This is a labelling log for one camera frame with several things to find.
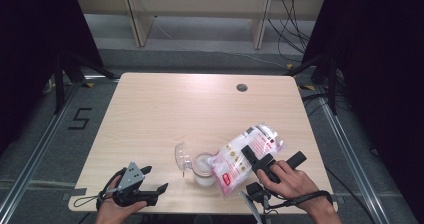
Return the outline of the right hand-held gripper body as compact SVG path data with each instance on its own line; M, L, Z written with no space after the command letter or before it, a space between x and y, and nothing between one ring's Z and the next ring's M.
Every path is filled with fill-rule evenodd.
M301 151L298 151L286 162L292 169L295 169L305 160L306 156ZM247 185L246 192L240 192L240 196L243 198L244 202L251 210L254 218L257 221L257 224L263 224L263 221L261 218L261 214L259 213L258 208L256 207L256 203L261 204L263 208L267 210L269 208L269 200L272 195L275 195L275 193L266 190L257 182Z

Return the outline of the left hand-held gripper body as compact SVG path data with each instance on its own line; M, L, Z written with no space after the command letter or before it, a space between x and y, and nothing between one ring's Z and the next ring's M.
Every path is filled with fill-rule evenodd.
M140 190L145 179L140 169L135 162L131 162L124 169L112 192L112 199L117 205L126 207L140 201L146 201L148 206L154 206L157 203L158 197L150 197L148 195L150 191Z

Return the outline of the red and white pouch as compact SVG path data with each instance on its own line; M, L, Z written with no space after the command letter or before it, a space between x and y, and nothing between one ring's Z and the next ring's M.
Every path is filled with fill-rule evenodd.
M228 196L252 173L252 165L242 152L244 147L249 147L257 159L262 159L267 154L278 153L286 144L270 126L258 124L220 148L208 163L224 196Z

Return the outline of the glass jar with hinged lid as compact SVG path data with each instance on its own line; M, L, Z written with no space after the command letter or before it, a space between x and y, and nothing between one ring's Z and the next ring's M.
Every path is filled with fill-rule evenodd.
M215 177L210 164L210 153L199 153L194 158L190 157L189 149L184 142L174 148L175 162L178 168L185 174L192 171L194 181L201 187L211 187L215 184Z

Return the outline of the person's right hand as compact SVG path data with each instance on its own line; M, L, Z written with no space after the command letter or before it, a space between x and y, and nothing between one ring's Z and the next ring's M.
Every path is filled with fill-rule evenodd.
M273 164L270 171L280 179L279 183L271 181L262 169L257 171L258 179L266 189L283 198L293 199L318 191L318 187L306 173L293 170L284 160Z

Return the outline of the person's left hand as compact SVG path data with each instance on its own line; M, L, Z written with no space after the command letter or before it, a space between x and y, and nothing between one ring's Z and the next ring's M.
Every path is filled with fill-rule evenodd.
M95 224L125 224L130 215L146 206L146 201L140 201L130 206L121 207L113 201L111 193L106 193L105 200L101 203L97 212Z

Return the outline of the black metal stand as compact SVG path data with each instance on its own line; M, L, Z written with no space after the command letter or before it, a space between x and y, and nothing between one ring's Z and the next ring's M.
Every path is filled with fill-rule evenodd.
M56 85L56 109L57 114L65 105L65 91L63 73L65 73L71 83L81 83L85 80L80 67L88 67L89 69L105 76L109 79L119 79L114 74L103 67L102 62L92 62L82 55L72 53L70 51L60 51L54 60L54 79Z
M295 75L303 72L304 70L314 66L315 70L311 76L313 84L322 85L324 81L327 81L328 92L326 97L328 98L328 106L334 115L336 111L336 84L337 84L337 65L331 54L321 53L316 57L313 57L307 61L303 61L299 67L290 70L287 76L294 77Z

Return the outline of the beige wooden shelf unit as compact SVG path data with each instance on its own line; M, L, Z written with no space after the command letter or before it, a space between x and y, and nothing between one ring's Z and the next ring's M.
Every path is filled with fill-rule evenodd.
M157 16L241 18L250 21L253 47L260 49L268 19L313 21L324 0L78 0L85 14L126 15L135 44L143 47Z

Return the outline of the black curtain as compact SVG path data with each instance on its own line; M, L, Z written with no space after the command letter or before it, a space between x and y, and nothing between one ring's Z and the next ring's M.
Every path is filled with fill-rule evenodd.
M78 0L0 0L0 155L66 54L103 65Z
M424 0L324 0L305 60L335 63L363 128L424 224Z

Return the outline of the aluminium floor rail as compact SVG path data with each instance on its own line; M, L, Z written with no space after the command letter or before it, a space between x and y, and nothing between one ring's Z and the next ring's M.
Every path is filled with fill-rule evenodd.
M7 195L0 203L0 224L8 224L10 218L13 216L13 213L22 199L30 180L44 158L54 135L57 133L57 130L68 109L69 103L79 90L79 87L79 83L70 85L69 90L65 95L63 106L51 118L19 176L15 179Z
M375 192L370 179L365 173L363 166L361 165L351 143L338 119L329 107L329 99L325 97L325 91L321 86L317 87L317 93L323 94L323 97L319 98L320 103L323 105L323 110L326 118L330 124L333 133L336 136L338 144L341 148L343 156L352 172L353 178L362 194L365 201L367 210L369 211L372 220L375 224L389 224L388 217L382 207L380 198Z

